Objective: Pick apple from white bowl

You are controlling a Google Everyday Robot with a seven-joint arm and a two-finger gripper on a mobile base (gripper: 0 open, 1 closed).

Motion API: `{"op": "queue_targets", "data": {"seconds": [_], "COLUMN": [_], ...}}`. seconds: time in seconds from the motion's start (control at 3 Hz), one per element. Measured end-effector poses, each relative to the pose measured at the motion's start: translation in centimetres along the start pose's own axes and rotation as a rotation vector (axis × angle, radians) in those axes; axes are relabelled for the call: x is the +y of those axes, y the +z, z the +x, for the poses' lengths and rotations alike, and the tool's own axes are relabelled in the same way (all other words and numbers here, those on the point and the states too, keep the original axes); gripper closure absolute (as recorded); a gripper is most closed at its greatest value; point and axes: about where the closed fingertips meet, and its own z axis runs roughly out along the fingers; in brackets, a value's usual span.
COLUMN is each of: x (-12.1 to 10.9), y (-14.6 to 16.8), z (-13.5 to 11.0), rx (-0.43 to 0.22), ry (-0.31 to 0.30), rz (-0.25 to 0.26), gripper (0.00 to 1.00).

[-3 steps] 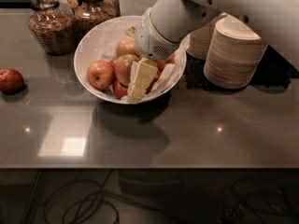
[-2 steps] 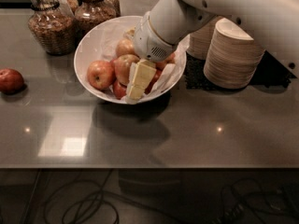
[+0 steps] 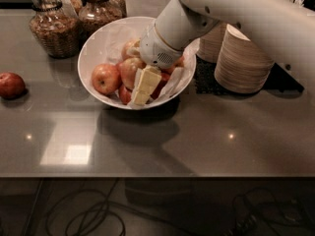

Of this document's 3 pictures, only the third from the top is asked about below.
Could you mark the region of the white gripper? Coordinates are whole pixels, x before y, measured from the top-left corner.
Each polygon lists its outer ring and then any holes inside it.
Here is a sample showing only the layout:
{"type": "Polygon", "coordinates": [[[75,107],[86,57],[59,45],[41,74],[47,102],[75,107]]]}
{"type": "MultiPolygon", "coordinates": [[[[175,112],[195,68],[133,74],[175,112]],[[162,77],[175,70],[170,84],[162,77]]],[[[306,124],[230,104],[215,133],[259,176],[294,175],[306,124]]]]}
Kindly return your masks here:
{"type": "Polygon", "coordinates": [[[145,105],[161,81],[159,68],[171,67],[182,54],[161,39],[154,25],[147,26],[140,38],[140,56],[148,66],[136,74],[131,101],[136,105],[145,105]]]}

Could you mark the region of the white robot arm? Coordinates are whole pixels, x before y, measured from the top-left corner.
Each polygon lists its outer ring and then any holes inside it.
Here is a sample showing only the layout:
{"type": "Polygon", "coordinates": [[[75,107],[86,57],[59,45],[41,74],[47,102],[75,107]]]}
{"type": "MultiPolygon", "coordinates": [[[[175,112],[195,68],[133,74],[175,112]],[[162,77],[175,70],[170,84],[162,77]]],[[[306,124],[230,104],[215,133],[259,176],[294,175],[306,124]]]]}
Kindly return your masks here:
{"type": "Polygon", "coordinates": [[[170,0],[141,36],[141,58],[170,66],[193,40],[228,23],[274,61],[293,68],[315,94],[314,12],[286,0],[170,0]]]}

